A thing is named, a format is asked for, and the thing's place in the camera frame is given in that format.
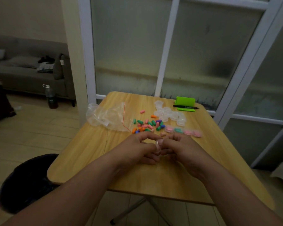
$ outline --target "sofa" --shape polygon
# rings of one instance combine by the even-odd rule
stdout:
[[[50,85],[58,97],[72,100],[73,85],[67,44],[19,39],[0,36],[0,49],[5,49],[4,60],[0,60],[0,80],[4,89],[45,95],[43,84]],[[10,60],[21,57],[23,62],[30,57],[50,56],[55,58],[53,73],[39,73],[35,68],[15,66]]]

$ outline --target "wooden floor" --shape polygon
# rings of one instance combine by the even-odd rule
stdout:
[[[77,107],[67,100],[50,110],[44,98],[8,95],[17,115],[0,121],[0,185],[13,169],[35,156],[59,153],[75,136],[79,128]],[[276,202],[275,212],[283,218],[283,182],[270,178],[265,171],[254,170]],[[141,196],[107,191],[90,217],[88,226],[110,225],[110,220],[135,203]],[[154,198],[159,208],[174,225],[225,225],[218,210],[212,206]],[[0,224],[11,215],[0,210]],[[157,212],[144,203],[118,225],[163,226],[166,223]]]

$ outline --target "bottle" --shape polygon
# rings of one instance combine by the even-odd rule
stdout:
[[[58,100],[57,100],[57,97],[55,96],[55,92],[53,88],[50,88],[49,85],[45,85],[45,84],[43,84],[43,87],[46,88],[45,95],[47,98],[49,108],[51,109],[57,108],[59,105],[58,105]]]

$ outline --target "forearm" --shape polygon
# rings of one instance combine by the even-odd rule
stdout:
[[[105,154],[4,225],[85,225],[116,173]]]
[[[226,225],[283,225],[241,181],[218,163],[205,169],[200,180]]]

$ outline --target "person's right hand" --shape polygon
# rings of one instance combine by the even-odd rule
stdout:
[[[172,133],[158,140],[162,156],[169,155],[182,163],[187,171],[196,178],[203,176],[203,171],[216,161],[190,136]]]

